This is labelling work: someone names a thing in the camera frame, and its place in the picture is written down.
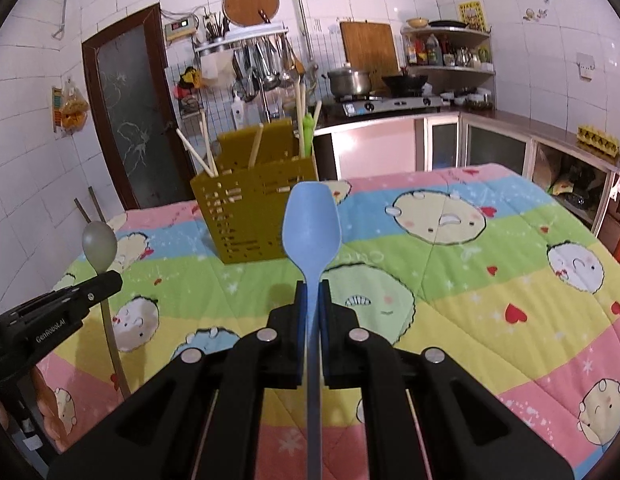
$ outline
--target kitchen counter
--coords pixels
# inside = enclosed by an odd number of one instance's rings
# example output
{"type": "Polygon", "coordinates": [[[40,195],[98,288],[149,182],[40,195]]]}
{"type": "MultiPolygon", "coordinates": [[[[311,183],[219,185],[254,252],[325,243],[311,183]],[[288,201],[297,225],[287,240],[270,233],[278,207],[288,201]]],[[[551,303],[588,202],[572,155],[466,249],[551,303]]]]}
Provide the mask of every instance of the kitchen counter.
{"type": "Polygon", "coordinates": [[[334,117],[326,118],[322,115],[316,136],[337,134],[350,130],[365,128],[380,124],[391,124],[405,119],[422,120],[436,116],[458,117],[466,119],[472,124],[489,128],[501,128],[521,136],[530,137],[537,142],[547,144],[562,152],[576,156],[588,164],[603,171],[620,173],[620,157],[616,159],[603,153],[596,152],[586,144],[578,141],[576,135],[567,130],[557,128],[551,124],[541,123],[527,117],[511,114],[501,110],[470,110],[464,107],[442,107],[441,111],[423,112],[420,110],[389,112],[384,116],[357,116],[353,118],[343,117],[337,120],[334,117]]]}

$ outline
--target cooking pot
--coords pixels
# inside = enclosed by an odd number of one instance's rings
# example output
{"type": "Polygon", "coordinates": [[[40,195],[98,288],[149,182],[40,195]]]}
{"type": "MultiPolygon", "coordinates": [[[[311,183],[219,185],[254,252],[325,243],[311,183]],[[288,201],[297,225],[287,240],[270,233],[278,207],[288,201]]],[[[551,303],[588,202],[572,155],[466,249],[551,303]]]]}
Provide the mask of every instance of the cooking pot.
{"type": "Polygon", "coordinates": [[[330,92],[334,97],[368,95],[372,89],[370,73],[356,70],[350,63],[328,72],[330,92]]]}

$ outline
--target wooden stick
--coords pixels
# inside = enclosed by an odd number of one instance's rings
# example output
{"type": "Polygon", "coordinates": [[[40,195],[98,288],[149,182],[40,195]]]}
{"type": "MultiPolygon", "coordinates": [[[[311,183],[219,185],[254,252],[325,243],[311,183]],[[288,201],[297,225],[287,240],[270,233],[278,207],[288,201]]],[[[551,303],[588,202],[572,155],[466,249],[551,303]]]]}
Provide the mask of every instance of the wooden stick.
{"type": "Polygon", "coordinates": [[[81,205],[81,202],[79,202],[78,198],[74,199],[74,203],[76,204],[77,208],[79,208],[79,211],[81,212],[81,214],[84,216],[85,221],[88,222],[88,224],[92,222],[88,214],[85,212],[84,206],[81,205]]]}
{"type": "Polygon", "coordinates": [[[248,161],[248,169],[254,168],[254,163],[257,161],[257,155],[259,155],[259,147],[261,145],[261,136],[263,135],[263,123],[259,123],[259,129],[254,134],[254,141],[252,142],[252,150],[250,152],[250,160],[248,161]]]}
{"type": "Polygon", "coordinates": [[[296,122],[299,126],[299,156],[305,156],[305,140],[303,138],[303,112],[301,111],[301,85],[295,80],[296,122]]]}
{"type": "Polygon", "coordinates": [[[186,149],[191,153],[191,155],[195,158],[195,160],[201,165],[201,167],[203,168],[203,171],[207,173],[207,176],[209,176],[210,178],[214,178],[215,174],[212,173],[212,170],[210,170],[207,164],[203,162],[203,159],[201,158],[199,153],[197,153],[197,150],[195,150],[192,147],[192,144],[189,143],[189,140],[186,139],[186,136],[183,135],[181,133],[181,130],[178,128],[177,128],[177,135],[181,137],[181,142],[183,142],[183,145],[186,147],[186,149]]]}
{"type": "Polygon", "coordinates": [[[207,130],[207,119],[205,118],[205,110],[201,109],[201,119],[199,120],[199,128],[201,129],[201,135],[205,141],[205,155],[207,156],[207,163],[210,165],[210,169],[215,176],[219,176],[219,171],[216,169],[215,157],[212,155],[212,149],[210,148],[210,133],[207,130]]]}
{"type": "Polygon", "coordinates": [[[99,205],[99,202],[97,202],[97,196],[94,194],[94,190],[92,189],[92,186],[88,187],[88,193],[90,193],[90,198],[92,199],[92,203],[94,204],[94,207],[97,210],[97,214],[99,215],[100,220],[103,223],[105,223],[106,218],[103,216],[103,211],[101,211],[101,206],[99,205]]]}

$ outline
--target colorful cartoon quilt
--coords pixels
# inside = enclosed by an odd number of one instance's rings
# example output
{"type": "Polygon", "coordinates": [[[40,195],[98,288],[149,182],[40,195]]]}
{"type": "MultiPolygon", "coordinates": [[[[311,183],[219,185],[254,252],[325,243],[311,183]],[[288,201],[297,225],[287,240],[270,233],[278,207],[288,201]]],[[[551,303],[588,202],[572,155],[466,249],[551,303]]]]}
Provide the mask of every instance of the colorful cartoon quilt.
{"type": "MultiPolygon", "coordinates": [[[[329,183],[336,303],[397,348],[445,349],[582,478],[620,428],[620,266],[569,212],[501,166],[329,183]]],[[[112,221],[111,298],[134,390],[186,348],[230,348],[292,303],[288,260],[226,266],[194,202],[112,221]]],[[[58,286],[90,278],[79,257],[58,286]]],[[[75,442],[120,402],[98,309],[40,365],[75,442]]],[[[265,395],[257,475],[305,478],[302,391],[265,395]]],[[[360,391],[325,390],[327,479],[367,477],[360,391]]]]}

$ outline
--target glass cabinet door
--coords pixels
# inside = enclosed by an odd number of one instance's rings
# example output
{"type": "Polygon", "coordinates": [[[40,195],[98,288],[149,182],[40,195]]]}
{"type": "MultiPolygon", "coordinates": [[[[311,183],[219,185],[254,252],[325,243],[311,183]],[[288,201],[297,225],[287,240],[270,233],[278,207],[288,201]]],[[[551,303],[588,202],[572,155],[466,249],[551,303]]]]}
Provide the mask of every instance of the glass cabinet door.
{"type": "Polygon", "coordinates": [[[469,125],[467,142],[468,166],[493,162],[521,175],[525,171],[525,140],[469,125]]]}
{"type": "Polygon", "coordinates": [[[429,171],[459,166],[459,118],[427,118],[425,143],[429,171]]]}

